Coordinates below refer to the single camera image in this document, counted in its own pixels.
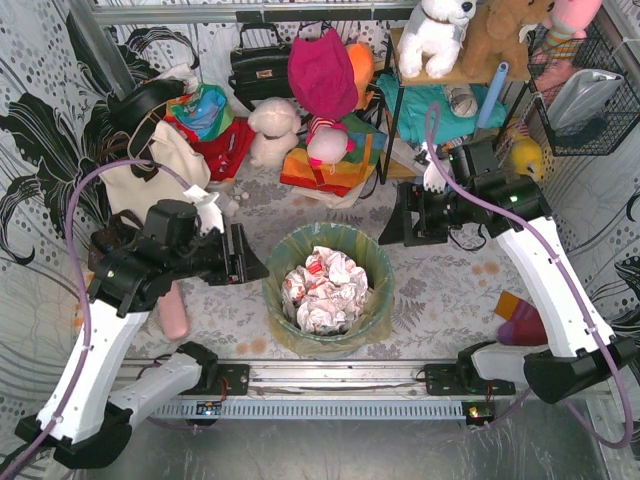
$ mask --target patterned table surface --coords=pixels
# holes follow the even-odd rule
[[[262,261],[288,233],[318,220],[354,225],[377,238],[395,204],[395,182],[388,182],[349,209],[329,210],[316,200],[292,194],[291,187],[279,183],[278,175],[245,162],[233,191],[250,194],[241,202],[234,222],[244,225],[249,244]],[[472,226],[457,232],[457,237],[468,246],[478,241]],[[528,297],[516,267],[495,241],[477,253],[451,244],[393,245],[385,250],[396,272],[393,333],[384,342],[360,348],[350,358],[453,358],[467,346],[495,338],[503,320],[493,309],[502,291]],[[222,359],[300,358],[271,335],[260,282],[209,287],[191,279],[181,286],[191,319],[188,340],[211,348]],[[128,356],[152,358],[175,351],[179,343],[166,340],[157,312],[153,312]]]

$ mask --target wire basket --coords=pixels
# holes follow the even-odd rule
[[[560,93],[571,72],[590,68],[624,76],[602,34],[595,27],[591,27],[587,33],[584,40],[571,40],[551,49],[546,46],[544,36],[538,35],[542,38],[534,42],[529,60],[532,79],[529,86],[532,92],[542,94],[536,101],[536,107],[556,157],[609,155],[640,120],[640,100],[624,77],[598,114],[557,130],[551,127],[547,108]]]

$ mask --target bin liner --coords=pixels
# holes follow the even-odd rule
[[[339,250],[365,269],[373,294],[364,312],[344,335],[321,337],[302,333],[282,313],[282,282],[298,265],[304,265],[314,246]],[[391,262],[378,243],[349,225],[317,222],[285,237],[267,260],[270,275],[262,290],[273,336],[301,356],[331,358],[348,355],[363,345],[386,340],[391,335],[391,313],[395,280]]]

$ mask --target pink sock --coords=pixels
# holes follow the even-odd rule
[[[189,317],[177,282],[172,282],[171,290],[158,298],[158,312],[160,326],[167,340],[178,340],[189,333]]]

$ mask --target teal towel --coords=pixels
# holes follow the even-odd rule
[[[377,83],[382,89],[385,101],[393,113],[396,99],[398,98],[398,82],[391,75],[385,74],[380,76]],[[478,113],[480,113],[480,107],[482,107],[489,89],[478,85],[471,85],[471,89],[478,101]],[[438,134],[436,135],[437,144],[454,140],[463,135],[471,135],[475,131],[478,115],[469,118],[456,117],[451,112],[447,99],[439,85],[406,87],[404,89],[404,98],[402,99],[402,108],[400,109],[400,118],[398,119],[398,132],[402,140],[414,145],[421,145],[424,142],[424,122],[429,105],[433,102],[438,102],[442,110]],[[507,109],[502,103],[496,102],[486,128],[499,127],[506,117]]]

